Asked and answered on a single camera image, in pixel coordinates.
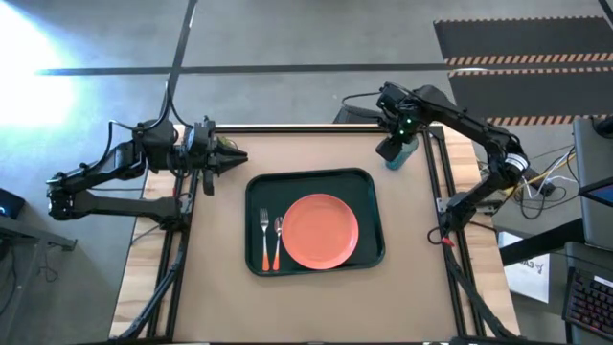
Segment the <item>gray floor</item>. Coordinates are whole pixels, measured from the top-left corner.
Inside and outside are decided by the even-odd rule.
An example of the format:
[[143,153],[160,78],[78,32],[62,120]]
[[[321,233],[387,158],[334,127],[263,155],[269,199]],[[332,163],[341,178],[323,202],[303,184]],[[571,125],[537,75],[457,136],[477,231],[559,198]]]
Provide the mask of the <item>gray floor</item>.
[[[22,219],[79,239],[73,253],[50,251],[60,278],[28,291],[11,334],[15,344],[106,339],[123,276],[133,218],[46,215],[45,179],[101,154],[106,122],[155,118],[166,76],[27,77],[35,68],[171,66],[187,0],[0,1],[2,86],[0,186],[25,197]],[[432,21],[443,18],[602,15],[596,0],[201,0],[184,65],[442,62]],[[222,124],[329,123],[340,98],[384,81],[450,87],[443,72],[190,75],[175,103],[188,121]],[[361,100],[357,104],[370,104]],[[530,155],[572,142],[568,126],[512,129]],[[128,133],[116,130],[114,142]],[[555,155],[534,161],[545,168]],[[576,187],[567,182],[569,195]],[[113,186],[139,187],[143,179]],[[136,197],[138,192],[116,193]],[[497,225],[536,234],[579,214],[569,202],[525,221],[509,203]],[[552,293],[564,272],[555,272]],[[563,340],[555,306],[514,297],[524,335]]]

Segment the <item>dark green tray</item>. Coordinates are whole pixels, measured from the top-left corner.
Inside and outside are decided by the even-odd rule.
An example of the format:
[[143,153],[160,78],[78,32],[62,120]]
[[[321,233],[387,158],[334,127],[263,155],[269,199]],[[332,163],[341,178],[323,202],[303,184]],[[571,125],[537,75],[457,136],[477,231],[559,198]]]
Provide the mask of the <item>dark green tray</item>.
[[[328,194],[343,200],[353,211],[359,226],[357,246],[341,265],[315,270],[296,263],[284,250],[279,250],[279,271],[272,270],[277,245],[274,221],[284,216],[289,207],[299,198],[311,194]],[[377,265],[385,255],[385,241],[381,219],[376,205],[375,184],[371,176],[358,168],[316,172],[284,172],[263,174],[254,177],[245,192],[245,262],[249,269],[262,277],[290,274],[317,273],[344,269],[368,268]],[[261,270],[263,255],[260,208],[268,210],[269,226],[266,245],[270,270]]]

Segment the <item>orange handle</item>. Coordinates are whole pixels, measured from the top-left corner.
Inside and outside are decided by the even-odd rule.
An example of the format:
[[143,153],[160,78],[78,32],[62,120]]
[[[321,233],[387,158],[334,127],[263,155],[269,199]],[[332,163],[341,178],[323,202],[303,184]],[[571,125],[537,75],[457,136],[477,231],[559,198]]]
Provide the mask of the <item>orange handle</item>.
[[275,262],[272,264],[272,269],[279,270],[279,240],[277,240],[277,251],[275,252]]
[[261,261],[261,270],[264,272],[270,270],[270,262],[268,262],[268,250],[266,249],[266,237],[264,237],[264,257]]

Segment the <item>paper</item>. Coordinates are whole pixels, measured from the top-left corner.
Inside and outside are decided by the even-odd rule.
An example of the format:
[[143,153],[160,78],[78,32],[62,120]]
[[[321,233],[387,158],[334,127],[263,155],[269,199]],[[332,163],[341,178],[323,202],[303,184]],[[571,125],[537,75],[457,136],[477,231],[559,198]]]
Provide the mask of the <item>paper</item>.
[[[502,232],[498,238],[500,248],[520,241],[521,238]],[[549,303],[549,254],[505,267],[509,289],[513,292]]]

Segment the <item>orange plate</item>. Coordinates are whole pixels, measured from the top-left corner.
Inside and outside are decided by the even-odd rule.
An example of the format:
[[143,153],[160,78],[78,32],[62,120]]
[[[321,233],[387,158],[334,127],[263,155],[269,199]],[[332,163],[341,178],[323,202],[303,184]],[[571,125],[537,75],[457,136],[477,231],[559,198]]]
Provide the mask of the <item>orange plate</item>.
[[357,245],[358,226],[352,209],[332,195],[307,195],[287,210],[281,238],[298,264],[330,269],[345,262]]

